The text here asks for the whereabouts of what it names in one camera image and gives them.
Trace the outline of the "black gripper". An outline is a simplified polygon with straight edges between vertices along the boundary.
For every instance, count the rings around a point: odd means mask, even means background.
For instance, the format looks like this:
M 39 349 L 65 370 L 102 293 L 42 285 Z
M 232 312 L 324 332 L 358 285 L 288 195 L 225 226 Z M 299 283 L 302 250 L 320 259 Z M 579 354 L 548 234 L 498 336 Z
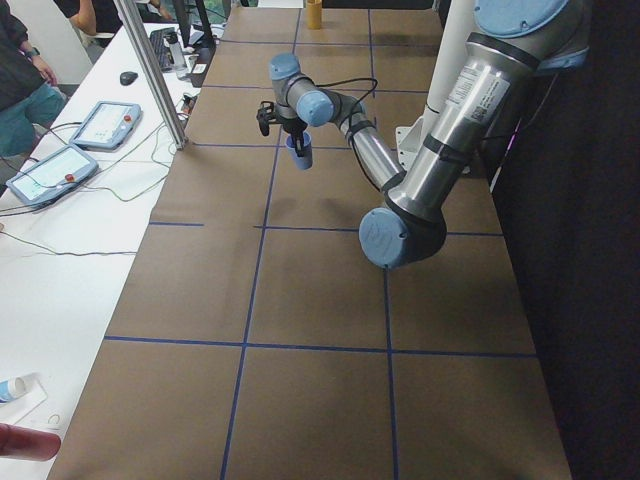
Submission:
M 297 156 L 304 155 L 304 131 L 306 123 L 296 111 L 277 102 L 262 101 L 256 114 L 259 130 L 263 136 L 270 134 L 272 125 L 281 125 L 292 136 L 292 145 Z

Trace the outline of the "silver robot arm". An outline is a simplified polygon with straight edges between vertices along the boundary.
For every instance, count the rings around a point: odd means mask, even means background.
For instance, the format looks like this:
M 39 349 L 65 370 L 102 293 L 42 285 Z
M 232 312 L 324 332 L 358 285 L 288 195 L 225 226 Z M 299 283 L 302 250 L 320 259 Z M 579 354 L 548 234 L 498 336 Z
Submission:
M 306 130 L 333 124 L 384 202 L 359 226 L 375 265 L 393 269 L 436 254 L 446 238 L 442 204 L 513 95 L 537 75 L 579 67 L 588 52 L 588 1 L 454 1 L 444 27 L 424 113 L 389 148 L 362 102 L 315 84 L 291 53 L 275 56 L 275 98 L 256 115 L 279 124 L 301 169 L 311 166 Z

